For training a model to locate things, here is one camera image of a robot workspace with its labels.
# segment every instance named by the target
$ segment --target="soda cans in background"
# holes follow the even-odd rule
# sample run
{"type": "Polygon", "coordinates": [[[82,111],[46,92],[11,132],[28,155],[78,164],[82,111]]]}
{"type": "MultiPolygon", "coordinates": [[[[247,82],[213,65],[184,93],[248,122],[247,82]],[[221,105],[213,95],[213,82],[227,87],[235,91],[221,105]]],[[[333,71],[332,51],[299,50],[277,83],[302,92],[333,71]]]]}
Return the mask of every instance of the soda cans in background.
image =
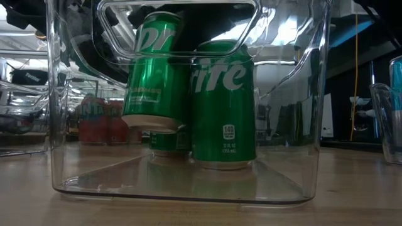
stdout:
{"type": "Polygon", "coordinates": [[[151,132],[149,148],[157,156],[187,155],[190,152],[190,135],[184,130],[175,134],[151,132]]]}
{"type": "Polygon", "coordinates": [[[102,98],[86,96],[77,108],[79,115],[79,141],[82,144],[106,144],[108,116],[102,98]]]}
{"type": "Polygon", "coordinates": [[[127,144],[129,136],[129,128],[121,119],[123,102],[118,100],[110,100],[109,109],[109,144],[127,144]]]}
{"type": "Polygon", "coordinates": [[[130,128],[129,131],[129,144],[141,144],[143,142],[143,132],[137,130],[136,128],[130,128]]]}

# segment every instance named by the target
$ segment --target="clear plastic bin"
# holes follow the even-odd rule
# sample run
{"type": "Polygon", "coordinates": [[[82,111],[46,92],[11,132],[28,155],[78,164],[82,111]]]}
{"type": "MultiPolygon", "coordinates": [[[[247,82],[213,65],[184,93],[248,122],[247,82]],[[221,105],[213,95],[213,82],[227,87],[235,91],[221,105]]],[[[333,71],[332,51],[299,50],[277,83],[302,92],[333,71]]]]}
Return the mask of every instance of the clear plastic bin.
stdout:
{"type": "Polygon", "coordinates": [[[0,74],[0,157],[47,151],[50,111],[45,83],[48,73],[37,68],[13,68],[3,58],[0,74]],[[30,84],[35,83],[31,82],[32,78],[34,81],[40,78],[43,85],[30,84]]]}
{"type": "Polygon", "coordinates": [[[314,197],[332,1],[47,4],[54,189],[314,197]]]}

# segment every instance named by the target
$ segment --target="wooden countertop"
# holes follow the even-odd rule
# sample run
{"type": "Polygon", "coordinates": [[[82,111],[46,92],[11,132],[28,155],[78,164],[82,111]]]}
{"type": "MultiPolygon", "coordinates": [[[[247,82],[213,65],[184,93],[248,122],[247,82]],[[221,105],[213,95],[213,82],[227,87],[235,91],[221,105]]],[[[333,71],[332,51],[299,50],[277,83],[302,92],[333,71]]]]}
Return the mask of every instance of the wooden countertop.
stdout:
{"type": "Polygon", "coordinates": [[[0,158],[0,225],[402,225],[402,166],[323,149],[316,197],[298,207],[122,198],[78,200],[51,187],[50,156],[0,158]]]}

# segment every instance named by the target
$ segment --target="sprite logo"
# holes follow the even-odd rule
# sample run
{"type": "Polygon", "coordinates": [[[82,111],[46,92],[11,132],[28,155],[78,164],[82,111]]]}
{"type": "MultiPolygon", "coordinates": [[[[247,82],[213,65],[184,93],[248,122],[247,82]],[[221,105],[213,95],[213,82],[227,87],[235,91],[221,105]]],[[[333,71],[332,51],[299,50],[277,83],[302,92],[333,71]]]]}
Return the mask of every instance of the sprite logo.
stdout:
{"type": "Polygon", "coordinates": [[[219,79],[222,77],[222,83],[227,90],[237,90],[243,86],[244,82],[239,82],[246,75],[246,68],[242,65],[242,61],[237,60],[230,65],[225,64],[225,59],[218,60],[211,65],[209,58],[200,60],[201,70],[196,70],[192,73],[190,82],[191,90],[194,93],[202,91],[204,82],[206,82],[205,91],[213,91],[219,79]]]}
{"type": "Polygon", "coordinates": [[[164,29],[161,33],[156,28],[143,28],[139,35],[137,48],[139,51],[143,51],[152,46],[152,50],[161,50],[168,38],[174,36],[175,33],[176,31],[169,28],[164,29]]]}

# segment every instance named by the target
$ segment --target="green aluminum can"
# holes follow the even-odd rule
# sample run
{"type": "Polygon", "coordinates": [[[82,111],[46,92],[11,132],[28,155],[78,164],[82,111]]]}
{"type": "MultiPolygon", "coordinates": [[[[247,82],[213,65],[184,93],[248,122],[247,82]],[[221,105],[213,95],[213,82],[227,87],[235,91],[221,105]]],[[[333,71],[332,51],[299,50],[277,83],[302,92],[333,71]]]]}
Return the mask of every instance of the green aluminum can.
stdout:
{"type": "MultiPolygon", "coordinates": [[[[235,44],[208,41],[197,51],[228,52],[235,44]]],[[[229,57],[194,60],[192,151],[204,168],[234,170],[256,158],[253,70],[244,45],[229,57]]]]}
{"type": "Polygon", "coordinates": [[[186,155],[190,151],[190,135],[182,130],[175,134],[151,132],[149,148],[158,156],[186,155]]]}
{"type": "MultiPolygon", "coordinates": [[[[139,32],[136,53],[169,53],[180,18],[149,14],[139,32]]],[[[188,122],[190,64],[169,64],[167,57],[137,58],[130,69],[122,119],[129,127],[175,133],[188,122]]]]}

